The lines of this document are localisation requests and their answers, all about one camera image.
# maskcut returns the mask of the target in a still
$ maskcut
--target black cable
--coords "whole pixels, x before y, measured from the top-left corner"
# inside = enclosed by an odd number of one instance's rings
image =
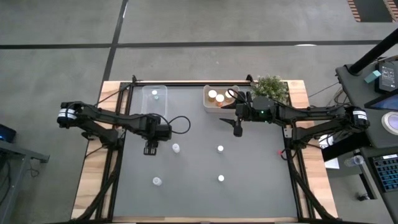
[[[232,88],[228,88],[228,89],[227,89],[228,94],[229,94],[232,98],[234,98],[235,100],[240,100],[240,99],[238,99],[238,97],[235,97],[235,95],[234,95],[234,94],[231,94],[229,91],[232,91],[233,93],[236,93],[236,95],[240,96],[240,97],[242,98],[244,104],[246,104],[246,106],[248,106],[248,108],[249,108],[250,110],[252,110],[252,107],[251,107],[251,105],[248,103],[248,101],[246,100],[246,97],[245,97],[245,96],[242,96],[242,94],[240,94],[239,92],[237,92],[236,90],[234,90],[234,89],[232,89]]]
[[[188,129],[187,129],[186,131],[183,131],[183,132],[172,131],[172,132],[175,133],[175,134],[185,134],[185,133],[187,133],[187,132],[191,129],[191,121],[190,121],[186,116],[176,116],[175,118],[171,119],[171,121],[167,121],[167,119],[164,118],[164,117],[163,117],[162,115],[160,115],[160,114],[157,114],[157,113],[149,113],[149,114],[150,114],[150,115],[155,115],[155,116],[158,116],[158,117],[162,118],[162,119],[166,122],[166,124],[169,126],[169,129],[170,129],[170,123],[171,123],[172,121],[176,120],[177,118],[185,118],[185,119],[188,121]]]
[[[118,90],[118,91],[116,91],[116,92],[110,94],[110,95],[107,96],[105,99],[102,99],[101,101],[95,103],[93,106],[98,106],[100,103],[104,102],[105,100],[109,99],[110,97],[112,97],[112,96],[114,96],[114,95],[116,95],[116,94],[118,94],[118,93],[120,93],[120,92],[126,90],[126,89],[129,88],[131,85],[132,85],[132,83],[129,84],[129,85],[127,85],[127,86],[125,86],[124,88],[122,88],[122,89],[120,89],[120,90]],[[70,109],[73,105],[75,105],[75,104],[76,104],[76,103],[71,103],[71,104],[67,107],[67,109],[65,110],[65,117],[66,117],[66,118],[68,118],[69,109]]]
[[[108,117],[110,117],[110,118],[117,118],[117,119],[122,119],[122,120],[127,120],[127,121],[135,120],[135,119],[139,119],[139,118],[143,118],[143,117],[145,117],[145,116],[148,116],[148,114],[142,114],[142,115],[140,115],[140,116],[136,116],[135,118],[122,118],[122,117],[120,117],[120,116],[118,116],[118,115],[102,114],[101,112],[99,112],[99,111],[94,110],[93,108],[91,108],[90,105],[88,105],[88,104],[83,104],[83,105],[86,106],[87,108],[89,108],[90,110],[92,110],[92,112],[94,112],[94,113],[96,113],[96,114],[100,114],[101,116],[108,116]]]
[[[173,119],[171,119],[169,121],[169,124],[171,122],[175,121],[177,118],[185,118],[188,121],[188,129],[186,131],[183,131],[183,132],[176,132],[176,131],[172,131],[172,132],[175,133],[175,134],[185,134],[185,133],[187,133],[191,129],[191,121],[186,116],[176,116],[175,118],[173,118]]]
[[[40,174],[40,172],[37,169],[33,168],[31,161],[29,161],[29,165],[30,165],[30,168],[27,169],[27,171],[30,171],[30,176],[32,178],[37,177]]]
[[[346,98],[344,98],[344,101],[343,101],[343,103],[346,103],[347,97],[348,97],[348,96],[346,95]]]
[[[98,106],[100,103],[104,102],[105,100],[109,99],[110,97],[112,97],[112,96],[114,96],[114,95],[116,95],[116,94],[118,94],[120,92],[123,92],[124,90],[127,90],[127,88],[129,88],[131,85],[132,85],[132,83],[130,83],[129,85],[125,86],[124,88],[122,88],[122,89],[110,94],[105,99],[103,99],[103,100],[99,101],[98,103],[94,104],[94,106]]]
[[[310,95],[309,97],[315,96],[316,94],[321,93],[321,92],[323,92],[323,91],[325,91],[325,90],[329,89],[330,87],[332,87],[334,85],[337,85],[337,84],[338,84],[338,82],[336,82],[336,83],[334,83],[334,84],[332,84],[332,85],[330,85],[330,86],[328,86],[328,87],[326,87],[326,88],[324,88],[324,89],[322,89],[322,90]]]
[[[284,150],[282,150],[282,151],[279,153],[279,154],[280,154],[280,157],[281,157],[283,160],[285,160],[285,161],[287,161],[287,158],[285,158],[285,157],[283,156],[283,153],[284,153],[286,150],[293,150],[293,149],[284,149]],[[301,149],[294,150],[294,154],[293,154],[293,156],[292,156],[292,159],[297,155],[297,152],[298,152],[299,150],[301,150]]]
[[[87,155],[85,156],[85,159],[86,159],[89,155],[91,155],[92,153],[94,153],[94,152],[96,152],[96,151],[98,151],[98,150],[100,150],[100,149],[102,149],[102,148],[104,148],[104,147],[105,147],[105,146],[101,146],[101,147],[95,149],[94,151],[90,152],[89,154],[87,154]]]
[[[340,131],[339,135],[337,135],[337,137],[333,139],[333,142],[334,142],[335,140],[337,140],[337,139],[343,134],[343,132],[344,132],[344,131]]]
[[[341,96],[341,94],[343,93],[343,90],[339,90],[338,91],[338,93],[337,93],[337,95],[334,97],[334,99],[333,99],[333,101],[336,103],[336,104],[338,104],[338,105],[340,105],[341,103],[338,101],[338,98]]]
[[[8,188],[6,190],[6,193],[4,194],[2,199],[0,200],[0,206],[2,205],[3,201],[6,199],[7,194],[10,191],[10,188],[11,188],[11,165],[10,165],[10,162],[8,160],[6,161],[6,163],[7,163],[7,166],[8,166],[8,172],[7,172],[7,177],[6,177],[5,180],[8,180]]]

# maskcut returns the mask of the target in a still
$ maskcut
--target plastic bottle cap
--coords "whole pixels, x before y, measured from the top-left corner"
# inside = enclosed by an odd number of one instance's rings
[[[220,103],[221,103],[222,101],[224,101],[224,95],[221,95],[221,94],[217,95],[217,96],[216,96],[216,101],[217,101],[217,102],[220,102]]]
[[[224,151],[224,146],[218,146],[217,147],[218,152],[223,152]]]
[[[231,91],[231,94],[229,94],[228,90],[225,92],[225,96],[227,98],[232,98],[232,96],[234,95],[234,92]]]
[[[216,97],[216,96],[217,96],[216,90],[210,90],[210,91],[209,91],[209,97],[210,97],[210,98],[214,98],[214,97]]]
[[[154,185],[156,185],[156,186],[160,186],[160,185],[162,185],[162,180],[158,177],[154,177],[154,179],[152,180],[152,183],[154,183]]]
[[[180,146],[177,143],[173,144],[173,151],[175,153],[179,153],[180,152]]]
[[[220,181],[220,182],[224,181],[224,176],[223,175],[219,175],[218,176],[218,181]]]

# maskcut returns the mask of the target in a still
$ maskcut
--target gray mat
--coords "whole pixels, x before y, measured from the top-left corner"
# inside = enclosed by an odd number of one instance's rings
[[[188,116],[191,130],[160,142],[156,156],[144,156],[145,140],[127,133],[115,217],[296,217],[297,211],[283,149],[274,124],[244,123],[243,137],[203,109],[203,87],[170,87],[167,119]],[[141,112],[141,89],[135,88],[131,113]],[[178,119],[175,131],[187,128]],[[172,151],[178,143],[179,154]],[[218,154],[216,147],[224,146]],[[224,182],[217,177],[225,176]],[[160,177],[161,186],[152,184]]]

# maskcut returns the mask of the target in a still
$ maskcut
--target keyboard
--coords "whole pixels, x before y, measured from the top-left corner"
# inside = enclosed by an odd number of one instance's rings
[[[385,192],[398,190],[398,154],[371,158]]]

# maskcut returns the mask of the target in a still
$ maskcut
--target concrete floor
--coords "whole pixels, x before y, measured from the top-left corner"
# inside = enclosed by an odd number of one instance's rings
[[[0,0],[0,45],[111,43],[122,0]],[[120,43],[377,40],[393,23],[357,23],[346,0],[130,0]],[[242,79],[247,74],[302,79],[309,95],[336,82],[334,69],[371,45],[118,49],[110,80]],[[59,104],[94,103],[108,49],[0,50],[0,123],[18,145],[51,154],[39,177],[25,176],[13,223],[70,218],[87,142],[59,129]],[[398,48],[386,55],[398,54]],[[314,97],[328,103],[338,86]],[[392,223],[381,200],[357,202],[359,177],[330,179],[340,218]]]

